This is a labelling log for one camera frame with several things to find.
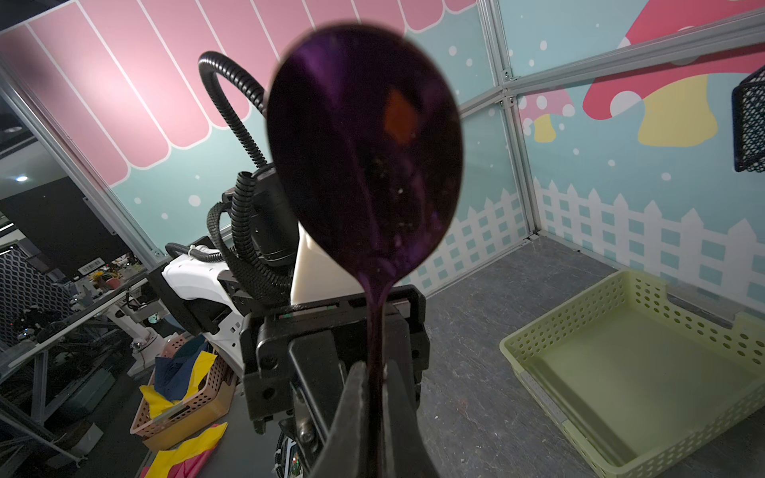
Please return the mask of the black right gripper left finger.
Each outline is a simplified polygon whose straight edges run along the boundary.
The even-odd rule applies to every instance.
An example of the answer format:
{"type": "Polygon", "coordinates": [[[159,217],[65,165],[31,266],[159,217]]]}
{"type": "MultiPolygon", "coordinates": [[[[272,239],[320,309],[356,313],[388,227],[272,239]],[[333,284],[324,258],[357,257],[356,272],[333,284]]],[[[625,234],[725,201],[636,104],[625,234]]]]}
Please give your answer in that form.
{"type": "Polygon", "coordinates": [[[367,365],[352,366],[325,444],[311,477],[366,477],[369,458],[369,385],[367,365]]]}

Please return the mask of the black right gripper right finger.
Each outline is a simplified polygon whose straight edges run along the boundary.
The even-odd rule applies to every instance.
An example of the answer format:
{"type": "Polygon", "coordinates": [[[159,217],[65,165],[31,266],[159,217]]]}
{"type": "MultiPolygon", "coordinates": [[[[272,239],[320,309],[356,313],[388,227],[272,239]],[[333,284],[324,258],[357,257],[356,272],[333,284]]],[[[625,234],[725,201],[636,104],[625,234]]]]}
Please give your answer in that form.
{"type": "Polygon", "coordinates": [[[382,393],[381,477],[436,478],[438,472],[422,441],[416,407],[398,364],[389,360],[382,393]]]}

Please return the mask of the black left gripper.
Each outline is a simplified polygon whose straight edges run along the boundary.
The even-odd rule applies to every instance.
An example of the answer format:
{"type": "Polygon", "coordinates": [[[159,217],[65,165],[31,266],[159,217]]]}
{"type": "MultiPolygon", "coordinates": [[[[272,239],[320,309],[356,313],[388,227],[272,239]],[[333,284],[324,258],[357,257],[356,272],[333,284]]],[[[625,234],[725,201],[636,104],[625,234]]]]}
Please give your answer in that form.
{"type": "MultiPolygon", "coordinates": [[[[367,300],[362,294],[321,300],[254,316],[240,337],[249,418],[257,433],[295,409],[293,392],[311,398],[316,428],[327,433],[346,373],[368,358],[367,300]]],[[[404,376],[413,406],[430,365],[426,298],[414,286],[394,288],[384,307],[386,358],[404,376]]]]}

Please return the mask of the purple spoon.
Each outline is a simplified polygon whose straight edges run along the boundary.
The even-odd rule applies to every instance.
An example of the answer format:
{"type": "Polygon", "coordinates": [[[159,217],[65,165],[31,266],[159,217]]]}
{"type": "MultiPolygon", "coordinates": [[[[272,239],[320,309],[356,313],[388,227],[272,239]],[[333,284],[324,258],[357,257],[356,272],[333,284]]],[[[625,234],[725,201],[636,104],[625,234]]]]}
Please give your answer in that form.
{"type": "Polygon", "coordinates": [[[384,307],[454,217],[463,175],[456,103],[412,42],[345,23],[292,47],[272,83],[266,119],[273,163],[298,221],[366,295],[366,477],[381,477],[384,307]]]}

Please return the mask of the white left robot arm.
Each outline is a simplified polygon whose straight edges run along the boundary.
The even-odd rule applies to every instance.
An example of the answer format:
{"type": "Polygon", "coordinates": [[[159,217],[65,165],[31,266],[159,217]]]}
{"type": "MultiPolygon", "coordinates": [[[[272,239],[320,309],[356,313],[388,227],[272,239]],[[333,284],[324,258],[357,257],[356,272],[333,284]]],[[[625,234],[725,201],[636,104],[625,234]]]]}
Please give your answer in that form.
{"type": "Polygon", "coordinates": [[[365,296],[292,305],[269,282],[239,281],[207,237],[167,249],[171,258],[147,280],[171,316],[241,380],[254,426],[292,411],[292,436],[312,429],[327,440],[348,373],[368,358],[365,296]]]}

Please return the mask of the orange basket of napkins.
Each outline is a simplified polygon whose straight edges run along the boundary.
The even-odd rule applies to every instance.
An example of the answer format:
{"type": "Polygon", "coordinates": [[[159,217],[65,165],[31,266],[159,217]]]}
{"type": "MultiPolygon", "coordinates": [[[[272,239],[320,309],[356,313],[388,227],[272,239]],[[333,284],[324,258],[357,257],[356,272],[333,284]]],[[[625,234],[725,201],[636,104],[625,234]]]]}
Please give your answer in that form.
{"type": "Polygon", "coordinates": [[[153,452],[168,450],[229,412],[237,377],[203,336],[174,337],[155,358],[129,432],[153,452]]]}

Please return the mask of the green perforated plastic basket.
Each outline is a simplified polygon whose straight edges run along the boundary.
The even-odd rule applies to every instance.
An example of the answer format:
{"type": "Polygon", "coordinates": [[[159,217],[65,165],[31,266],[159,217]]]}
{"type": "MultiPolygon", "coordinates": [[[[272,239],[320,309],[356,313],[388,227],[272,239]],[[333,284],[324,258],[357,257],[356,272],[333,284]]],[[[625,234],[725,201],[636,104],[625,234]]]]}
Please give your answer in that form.
{"type": "Polygon", "coordinates": [[[655,477],[764,404],[763,321],[717,325],[639,271],[607,277],[499,348],[601,477],[655,477]]]}

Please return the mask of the black mesh wall basket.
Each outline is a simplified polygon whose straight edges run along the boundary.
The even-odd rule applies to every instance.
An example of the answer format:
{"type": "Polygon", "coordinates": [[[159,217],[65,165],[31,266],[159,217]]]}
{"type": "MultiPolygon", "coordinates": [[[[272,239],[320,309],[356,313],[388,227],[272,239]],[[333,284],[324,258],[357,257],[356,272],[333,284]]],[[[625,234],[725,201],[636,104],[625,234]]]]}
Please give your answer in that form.
{"type": "Polygon", "coordinates": [[[733,157],[736,172],[764,172],[764,71],[761,67],[732,91],[733,157]]]}

